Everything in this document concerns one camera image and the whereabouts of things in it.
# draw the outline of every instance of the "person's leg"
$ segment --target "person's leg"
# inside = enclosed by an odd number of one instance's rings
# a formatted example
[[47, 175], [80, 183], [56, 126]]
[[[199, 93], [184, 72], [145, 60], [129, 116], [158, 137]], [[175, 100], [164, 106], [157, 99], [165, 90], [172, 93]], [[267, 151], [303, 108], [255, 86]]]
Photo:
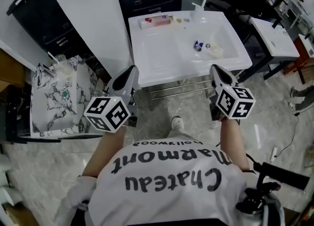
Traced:
[[308, 107], [314, 101], [314, 91], [311, 91], [305, 96], [305, 99], [302, 103], [295, 105], [295, 110], [300, 111]]
[[298, 91], [294, 87], [291, 89], [291, 97], [306, 97], [310, 92], [314, 91], [314, 85], [307, 87], [304, 90]]
[[184, 121], [181, 117], [174, 117], [171, 121], [171, 131], [168, 134], [167, 138], [182, 138], [186, 140], [197, 141], [192, 136], [185, 134], [183, 132], [184, 129]]

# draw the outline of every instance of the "floor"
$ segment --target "floor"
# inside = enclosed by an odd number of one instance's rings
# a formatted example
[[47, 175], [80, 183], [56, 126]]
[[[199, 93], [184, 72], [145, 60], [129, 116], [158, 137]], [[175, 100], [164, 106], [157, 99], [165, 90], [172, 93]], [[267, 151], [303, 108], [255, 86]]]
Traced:
[[[202, 79], [194, 78], [180, 83], [188, 84]], [[245, 149], [256, 161], [264, 162], [274, 146], [281, 150], [290, 143], [297, 118], [287, 105], [289, 89], [292, 86], [302, 89], [304, 86], [296, 74], [284, 77], [281, 73], [267, 81], [262, 80], [261, 73], [256, 74], [244, 85], [251, 89], [257, 100], [249, 118], [240, 125]], [[185, 88], [192, 90], [200, 87], [194, 85]], [[139, 106], [139, 121], [136, 129], [128, 129], [125, 145], [146, 138], [164, 138], [170, 130], [171, 118], [176, 115], [184, 119], [186, 133], [203, 142], [219, 143], [220, 124], [211, 120], [209, 101], [204, 91], [156, 100], [153, 106], [149, 106], [142, 91], [136, 93], [135, 99]], [[283, 185], [277, 194], [283, 206], [296, 211], [304, 208], [313, 193], [314, 173], [311, 169], [303, 168], [303, 155], [314, 140], [314, 108], [300, 114], [299, 118], [293, 144], [273, 163], [311, 176], [305, 192]], [[53, 225], [52, 220], [60, 200], [82, 173], [98, 140], [5, 146], [12, 162], [10, 180], [21, 191], [27, 207], [40, 225]]]

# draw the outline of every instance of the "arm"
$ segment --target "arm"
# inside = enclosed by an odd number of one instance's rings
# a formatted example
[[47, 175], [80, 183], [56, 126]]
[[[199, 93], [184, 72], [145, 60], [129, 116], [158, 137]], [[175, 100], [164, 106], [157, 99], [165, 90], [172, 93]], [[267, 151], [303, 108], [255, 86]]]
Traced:
[[223, 119], [220, 131], [221, 150], [223, 150], [242, 171], [250, 170], [244, 151], [240, 126], [235, 119]]
[[122, 126], [114, 134], [105, 133], [103, 135], [82, 176], [98, 177], [111, 158], [123, 147], [126, 129], [125, 126]]

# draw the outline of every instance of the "shoe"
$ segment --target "shoe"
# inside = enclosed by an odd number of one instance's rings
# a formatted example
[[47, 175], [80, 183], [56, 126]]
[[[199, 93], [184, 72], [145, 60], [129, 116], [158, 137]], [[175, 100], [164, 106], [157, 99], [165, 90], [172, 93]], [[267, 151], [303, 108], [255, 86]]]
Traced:
[[290, 108], [291, 111], [295, 112], [296, 109], [295, 109], [295, 104], [294, 103], [291, 103], [291, 102], [288, 102], [288, 106]]
[[291, 87], [291, 90], [290, 90], [290, 97], [291, 98], [294, 98], [294, 92], [295, 92], [295, 87]]
[[174, 117], [171, 121], [171, 129], [182, 132], [184, 129], [183, 119], [181, 117]]

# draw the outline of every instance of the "marble floor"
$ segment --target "marble floor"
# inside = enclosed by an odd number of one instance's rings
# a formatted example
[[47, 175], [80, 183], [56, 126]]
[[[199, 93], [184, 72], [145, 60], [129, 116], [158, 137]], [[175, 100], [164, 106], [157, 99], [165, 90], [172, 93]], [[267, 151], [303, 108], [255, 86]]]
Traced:
[[[199, 80], [201, 78], [194, 78], [173, 85]], [[256, 161], [264, 162], [274, 146], [281, 150], [290, 143], [297, 118], [287, 105], [289, 89], [292, 86], [297, 89], [305, 86], [301, 85], [296, 74], [284, 77], [281, 73], [267, 81], [262, 79], [262, 73], [256, 74], [244, 86], [251, 89], [257, 100], [249, 118], [240, 125], [245, 149]], [[185, 88], [192, 90], [198, 87], [201, 86]], [[146, 138], [164, 138], [170, 131], [171, 118], [176, 115], [184, 119], [186, 133], [203, 142], [218, 144], [220, 124], [211, 120], [206, 94], [210, 93], [197, 91], [155, 100], [151, 111], [145, 94], [138, 91], [135, 97], [139, 106], [138, 125], [136, 129], [128, 129], [125, 145]], [[305, 192], [284, 185], [277, 194], [284, 207], [296, 211], [302, 211], [313, 193], [314, 174], [311, 169], [304, 169], [303, 158], [307, 146], [313, 144], [314, 108], [300, 114], [299, 118], [293, 144], [273, 163], [311, 176]], [[12, 162], [10, 180], [21, 191], [26, 206], [32, 210], [40, 225], [52, 225], [60, 200], [82, 173], [98, 141], [5, 145], [5, 152]]]

